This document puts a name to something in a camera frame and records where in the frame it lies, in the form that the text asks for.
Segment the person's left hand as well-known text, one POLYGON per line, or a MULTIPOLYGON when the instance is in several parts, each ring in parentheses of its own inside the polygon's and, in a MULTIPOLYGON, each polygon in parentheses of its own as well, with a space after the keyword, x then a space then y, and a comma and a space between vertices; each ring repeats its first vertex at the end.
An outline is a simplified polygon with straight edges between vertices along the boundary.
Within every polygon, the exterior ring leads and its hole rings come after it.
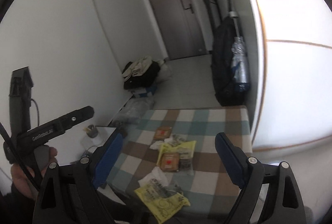
MULTIPOLYGON (((48 164, 52 162, 57 163, 56 156, 58 155, 58 150, 54 147, 49 147, 49 162, 48 164)), ((30 174, 34 177, 34 172, 33 170, 26 166, 30 174)), ((41 174, 44 177, 46 173, 47 167, 45 166, 44 169, 42 169, 41 174)), ((12 176, 12 192, 22 194, 23 196, 36 200, 38 191, 35 189, 33 185, 29 182, 26 174, 23 172, 21 167, 15 163, 11 167, 11 176, 12 176)))

